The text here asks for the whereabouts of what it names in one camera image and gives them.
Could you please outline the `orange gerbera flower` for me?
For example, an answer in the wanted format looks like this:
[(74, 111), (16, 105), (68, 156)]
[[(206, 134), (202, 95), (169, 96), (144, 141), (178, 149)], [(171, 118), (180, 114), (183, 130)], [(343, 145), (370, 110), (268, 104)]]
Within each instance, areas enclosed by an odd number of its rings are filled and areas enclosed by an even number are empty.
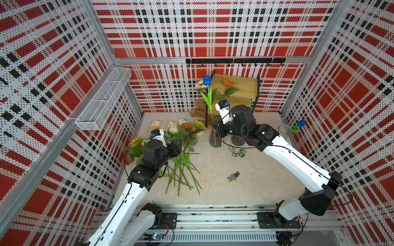
[(225, 86), (224, 96), (231, 96), (236, 92), (239, 92), (240, 89), (237, 88), (237, 83), (231, 82), (229, 79), (225, 77), (221, 77), (221, 82)]

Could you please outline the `blue tulip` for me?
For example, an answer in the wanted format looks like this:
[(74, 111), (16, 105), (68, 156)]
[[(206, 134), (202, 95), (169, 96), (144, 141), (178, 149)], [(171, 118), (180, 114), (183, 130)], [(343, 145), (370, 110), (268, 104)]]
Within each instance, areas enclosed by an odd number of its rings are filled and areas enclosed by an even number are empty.
[(206, 106), (208, 107), (208, 111), (210, 114), (210, 118), (211, 118), (211, 123), (213, 122), (213, 89), (212, 89), (212, 79), (210, 76), (206, 75), (204, 76), (203, 80), (204, 85), (207, 86), (207, 88), (203, 91), (199, 91), (201, 96), (203, 97)]
[(299, 133), (301, 132), (301, 128), (305, 127), (307, 125), (307, 121), (306, 120), (301, 120), (299, 122), (297, 122), (297, 124), (295, 124), (293, 127), (288, 127), (288, 130), (286, 131), (286, 135), (291, 135), (291, 134), (295, 134), (295, 133)]

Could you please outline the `cream rose flower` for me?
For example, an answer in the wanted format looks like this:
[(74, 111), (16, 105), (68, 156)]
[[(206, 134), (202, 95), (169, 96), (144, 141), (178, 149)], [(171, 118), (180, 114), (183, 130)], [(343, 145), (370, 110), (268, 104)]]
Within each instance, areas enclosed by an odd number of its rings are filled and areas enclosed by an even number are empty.
[(204, 85), (204, 82), (203, 82), (202, 80), (196, 82), (196, 84), (195, 84), (195, 89), (198, 90), (198, 91), (203, 91), (203, 90), (205, 90), (206, 88), (207, 88), (207, 86)]

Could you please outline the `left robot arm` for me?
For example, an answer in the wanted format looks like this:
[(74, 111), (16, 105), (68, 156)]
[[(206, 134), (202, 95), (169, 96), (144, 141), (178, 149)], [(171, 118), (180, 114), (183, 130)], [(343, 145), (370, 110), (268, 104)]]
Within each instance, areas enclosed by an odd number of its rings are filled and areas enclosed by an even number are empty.
[(85, 243), (77, 246), (133, 246), (149, 229), (158, 229), (162, 224), (166, 230), (171, 226), (163, 219), (163, 210), (152, 203), (146, 204), (129, 223), (134, 211), (157, 181), (161, 169), (168, 161), (182, 153), (182, 141), (166, 144), (163, 140), (150, 140), (139, 165), (130, 173), (128, 183), (114, 208), (104, 222)]

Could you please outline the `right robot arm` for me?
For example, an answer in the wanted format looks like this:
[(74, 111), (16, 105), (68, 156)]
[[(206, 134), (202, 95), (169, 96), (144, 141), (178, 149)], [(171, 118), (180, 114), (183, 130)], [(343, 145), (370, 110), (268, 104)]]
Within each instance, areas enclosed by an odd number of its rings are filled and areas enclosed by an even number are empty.
[(308, 213), (318, 216), (325, 214), (342, 181), (338, 172), (328, 172), (314, 164), (270, 125), (257, 124), (250, 107), (237, 105), (231, 108), (229, 102), (223, 100), (215, 108), (221, 120), (213, 123), (212, 127), (219, 138), (231, 135), (245, 141), (274, 158), (305, 185), (305, 191), (300, 196), (276, 205), (273, 217), (277, 223), (286, 224)]

